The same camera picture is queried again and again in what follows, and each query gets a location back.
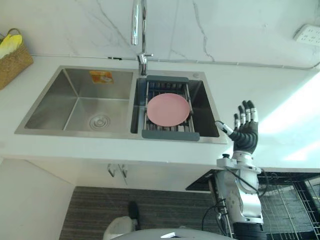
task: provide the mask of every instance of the gray carpet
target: gray carpet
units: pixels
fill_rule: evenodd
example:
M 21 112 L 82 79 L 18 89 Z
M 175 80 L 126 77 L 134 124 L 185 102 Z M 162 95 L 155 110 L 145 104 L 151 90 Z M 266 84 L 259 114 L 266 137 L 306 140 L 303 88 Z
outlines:
M 60 240 L 101 240 L 107 226 L 128 215 L 128 202 L 136 201 L 142 229 L 187 228 L 200 230 L 210 194 L 193 192 L 79 187 L 73 192 Z M 205 219 L 204 230 L 219 233 L 214 211 Z

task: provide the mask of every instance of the metal grid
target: metal grid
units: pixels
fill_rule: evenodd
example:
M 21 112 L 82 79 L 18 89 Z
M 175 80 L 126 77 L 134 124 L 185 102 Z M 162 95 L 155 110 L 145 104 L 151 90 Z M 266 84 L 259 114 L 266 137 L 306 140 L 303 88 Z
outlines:
M 188 118 L 179 125 L 176 126 L 159 126 L 151 122 L 147 116 L 148 102 L 159 94 L 173 93 L 178 94 L 185 98 L 189 103 L 190 114 Z M 172 83 L 172 82 L 156 82 L 147 81 L 146 83 L 146 95 L 145 95 L 145 113 L 144 113 L 144 130 L 158 130 L 158 131 L 171 131 L 171 132 L 195 132 L 194 122 L 192 115 L 194 111 L 191 105 L 190 93 L 187 83 Z
M 305 181 L 305 184 L 308 187 L 308 190 L 314 200 L 314 203 L 318 209 L 320 209 L 320 177 L 314 184 L 312 184 L 312 180 Z
M 308 194 L 319 201 L 319 193 L 307 180 L 309 189 L 304 188 L 303 180 L 289 179 L 290 183 L 277 183 L 274 173 L 269 178 L 268 191 L 260 198 L 264 230 L 272 240 L 303 240 L 304 232 L 314 232 L 315 238 L 320 239 L 319 217 L 312 207 Z

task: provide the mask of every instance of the faucet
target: faucet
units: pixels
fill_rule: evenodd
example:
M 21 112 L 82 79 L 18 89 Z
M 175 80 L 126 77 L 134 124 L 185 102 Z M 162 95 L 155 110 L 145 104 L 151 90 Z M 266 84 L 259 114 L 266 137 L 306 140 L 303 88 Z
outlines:
M 138 24 L 139 14 L 142 11 L 142 52 L 137 54 L 139 62 L 139 74 L 147 75 L 147 57 L 152 57 L 152 53 L 146 52 L 146 29 L 147 29 L 147 0 L 134 0 L 132 7 L 132 28 L 131 28 L 131 45 L 138 45 Z

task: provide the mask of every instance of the cabinet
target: cabinet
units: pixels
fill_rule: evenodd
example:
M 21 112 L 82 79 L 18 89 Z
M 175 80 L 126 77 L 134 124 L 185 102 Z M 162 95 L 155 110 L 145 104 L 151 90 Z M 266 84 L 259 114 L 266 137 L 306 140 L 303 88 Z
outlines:
M 126 164 L 125 169 L 129 189 L 184 191 L 211 168 L 194 164 Z
M 91 160 L 29 160 L 30 163 L 75 186 L 126 188 L 118 164 Z
M 76 186 L 185 191 L 210 167 L 195 164 L 123 164 L 92 160 L 30 160 Z

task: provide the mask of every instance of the sticker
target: sticker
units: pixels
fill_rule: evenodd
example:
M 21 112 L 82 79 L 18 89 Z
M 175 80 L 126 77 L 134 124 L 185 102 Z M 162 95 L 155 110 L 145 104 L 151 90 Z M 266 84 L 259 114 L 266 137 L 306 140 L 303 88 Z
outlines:
M 89 72 L 94 84 L 113 84 L 114 79 L 110 71 L 90 71 Z

